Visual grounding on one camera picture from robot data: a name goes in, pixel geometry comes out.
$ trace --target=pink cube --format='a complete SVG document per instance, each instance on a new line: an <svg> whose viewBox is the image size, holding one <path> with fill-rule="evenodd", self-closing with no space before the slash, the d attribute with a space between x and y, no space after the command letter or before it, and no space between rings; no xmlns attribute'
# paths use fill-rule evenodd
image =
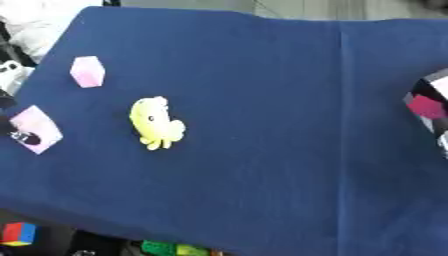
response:
<svg viewBox="0 0 448 256"><path fill-rule="evenodd" d="M102 86L106 70L96 56L78 57L70 74L83 88Z"/></svg>

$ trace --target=pink box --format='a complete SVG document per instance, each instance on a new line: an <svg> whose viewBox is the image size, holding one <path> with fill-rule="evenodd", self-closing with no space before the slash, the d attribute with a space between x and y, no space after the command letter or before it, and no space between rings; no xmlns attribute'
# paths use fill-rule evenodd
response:
<svg viewBox="0 0 448 256"><path fill-rule="evenodd" d="M96 56L78 57L75 59L70 74L83 88L103 85L106 70Z"/></svg>
<svg viewBox="0 0 448 256"><path fill-rule="evenodd" d="M32 132L39 136L41 139L39 145L33 146L20 142L20 144L38 155L63 138L62 133L59 131L53 120L36 106L31 106L13 117L11 123L21 131Z"/></svg>

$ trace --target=green toy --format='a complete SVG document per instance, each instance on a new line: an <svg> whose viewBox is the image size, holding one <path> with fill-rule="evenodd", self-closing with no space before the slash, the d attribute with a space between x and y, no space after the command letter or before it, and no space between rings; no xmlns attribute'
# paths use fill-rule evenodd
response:
<svg viewBox="0 0 448 256"><path fill-rule="evenodd" d="M141 245L143 253L154 256L176 256L176 245L154 241L143 241Z"/></svg>
<svg viewBox="0 0 448 256"><path fill-rule="evenodd" d="M206 249L193 247L186 244L177 245L177 256L209 256Z"/></svg>

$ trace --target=white fabric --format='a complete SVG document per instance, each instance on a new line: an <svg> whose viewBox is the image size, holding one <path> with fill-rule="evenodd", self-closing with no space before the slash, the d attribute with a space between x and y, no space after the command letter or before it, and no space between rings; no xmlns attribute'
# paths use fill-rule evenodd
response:
<svg viewBox="0 0 448 256"><path fill-rule="evenodd" d="M0 20L10 43L39 63L75 16L102 0L0 0Z"/></svg>

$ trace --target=stuffed animal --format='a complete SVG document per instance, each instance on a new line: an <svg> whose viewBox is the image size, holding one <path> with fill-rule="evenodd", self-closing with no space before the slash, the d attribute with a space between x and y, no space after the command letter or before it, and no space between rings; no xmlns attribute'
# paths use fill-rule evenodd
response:
<svg viewBox="0 0 448 256"><path fill-rule="evenodd" d="M138 100L131 109L130 119L140 133L140 142L148 150L170 148L172 142L180 141L185 132L185 125L179 120L170 121L168 100L164 97Z"/></svg>

